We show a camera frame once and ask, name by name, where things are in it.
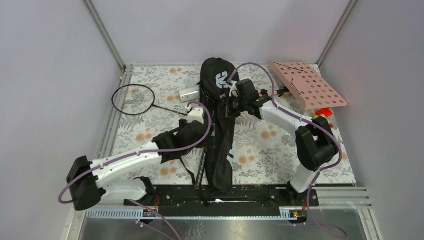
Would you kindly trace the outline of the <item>pink music stand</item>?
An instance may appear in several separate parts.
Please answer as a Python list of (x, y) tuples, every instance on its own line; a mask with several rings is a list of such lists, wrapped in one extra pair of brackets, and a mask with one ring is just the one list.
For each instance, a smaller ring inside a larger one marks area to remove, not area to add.
[(269, 60), (263, 66), (273, 77), (275, 89), (288, 88), (275, 101), (294, 111), (310, 111), (322, 108), (340, 108), (348, 105), (312, 65), (304, 61), (278, 62)]

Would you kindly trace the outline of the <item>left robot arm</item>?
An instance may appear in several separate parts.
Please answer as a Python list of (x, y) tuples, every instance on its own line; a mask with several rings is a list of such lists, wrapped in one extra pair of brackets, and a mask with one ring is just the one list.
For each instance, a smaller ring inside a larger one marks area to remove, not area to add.
[(199, 148), (208, 137), (210, 123), (180, 121), (180, 126), (154, 137), (152, 141), (134, 150), (116, 156), (88, 160), (78, 157), (66, 177), (71, 200), (61, 204), (73, 204), (76, 211), (88, 210), (106, 200), (138, 200), (148, 206), (155, 200), (151, 184), (144, 178), (121, 181), (120, 178), (131, 171), (164, 164), (181, 159), (194, 148)]

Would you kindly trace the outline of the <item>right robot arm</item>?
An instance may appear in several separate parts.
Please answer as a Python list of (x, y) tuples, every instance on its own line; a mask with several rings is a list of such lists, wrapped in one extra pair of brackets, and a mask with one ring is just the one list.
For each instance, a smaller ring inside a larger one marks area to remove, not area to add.
[(224, 97), (228, 117), (247, 112), (294, 137), (300, 166), (288, 183), (286, 198), (293, 206), (301, 205), (322, 166), (341, 151), (329, 123), (323, 117), (308, 118), (279, 105), (266, 91), (259, 93), (250, 79), (227, 81), (226, 89), (229, 90)]

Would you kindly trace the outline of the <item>black racket bag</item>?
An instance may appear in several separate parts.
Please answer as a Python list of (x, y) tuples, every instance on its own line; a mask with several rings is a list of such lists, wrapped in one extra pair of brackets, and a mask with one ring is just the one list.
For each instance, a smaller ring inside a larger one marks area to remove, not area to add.
[(211, 189), (227, 192), (233, 186), (231, 153), (234, 140), (235, 120), (219, 118), (225, 112), (220, 96), (224, 90), (228, 74), (234, 70), (232, 63), (217, 57), (206, 59), (200, 69), (200, 102), (211, 115), (211, 130), (206, 142), (205, 171)]

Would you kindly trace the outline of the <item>white shuttlecock tube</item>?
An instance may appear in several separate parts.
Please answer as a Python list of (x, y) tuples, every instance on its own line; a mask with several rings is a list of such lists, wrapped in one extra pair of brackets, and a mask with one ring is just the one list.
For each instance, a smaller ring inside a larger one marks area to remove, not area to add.
[(182, 103), (196, 101), (200, 99), (200, 88), (193, 86), (179, 90), (179, 97)]

